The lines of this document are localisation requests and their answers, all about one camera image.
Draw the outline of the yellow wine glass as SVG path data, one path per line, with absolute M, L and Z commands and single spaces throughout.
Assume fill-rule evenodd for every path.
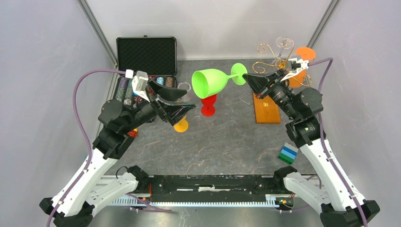
M 186 120 L 186 116 L 184 116 L 177 124 L 174 125 L 174 130 L 176 132 L 185 132 L 189 128 L 189 124 Z

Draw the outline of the red wine glass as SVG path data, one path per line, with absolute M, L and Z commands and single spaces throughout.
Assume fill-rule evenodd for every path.
M 207 98 L 201 99 L 202 108 L 201 113 L 206 117 L 211 117 L 215 114 L 215 107 L 214 104 L 217 100 L 217 94 L 209 96 Z

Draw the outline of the green wine glass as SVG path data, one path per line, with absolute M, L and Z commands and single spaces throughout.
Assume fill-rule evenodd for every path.
M 235 63 L 229 75 L 218 69 L 198 70 L 192 75 L 192 88 L 197 97 L 205 99 L 222 91 L 230 79 L 239 86 L 244 85 L 246 81 L 243 75 L 247 73 L 241 63 Z

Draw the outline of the orange wine glass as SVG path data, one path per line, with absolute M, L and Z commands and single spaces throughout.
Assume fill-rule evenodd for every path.
M 313 62 L 316 53 L 313 49 L 309 47 L 299 47 L 296 50 L 296 55 L 300 56 L 303 60 L 307 60 L 309 62 Z M 289 87 L 291 88 L 298 88 L 301 86 L 309 87 L 312 84 L 312 80 L 310 76 L 307 74 L 306 70 L 303 70 L 296 76 L 289 79 Z

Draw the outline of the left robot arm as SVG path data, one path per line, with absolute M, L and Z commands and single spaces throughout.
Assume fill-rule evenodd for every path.
M 133 107 L 122 101 L 107 101 L 98 117 L 103 124 L 94 142 L 88 143 L 88 156 L 66 186 L 54 197 L 44 198 L 40 208 L 57 227 L 86 227 L 105 206 L 129 192 L 144 192 L 148 174 L 138 166 L 111 183 L 95 190 L 103 175 L 124 155 L 134 141 L 133 131 L 152 118 L 176 125 L 195 104 L 182 101 L 184 89 L 165 87 L 151 79 L 133 79 L 133 93 L 142 99 Z

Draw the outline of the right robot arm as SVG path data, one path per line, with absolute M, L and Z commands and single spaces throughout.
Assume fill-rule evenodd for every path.
M 274 189 L 299 196 L 319 214 L 325 227 L 367 226 L 380 208 L 358 191 L 337 161 L 323 129 L 322 94 L 312 87 L 294 93 L 283 82 L 285 76 L 284 70 L 278 70 L 269 76 L 244 74 L 243 79 L 257 98 L 270 97 L 287 115 L 288 137 L 312 164 L 324 189 L 290 166 L 274 173 Z

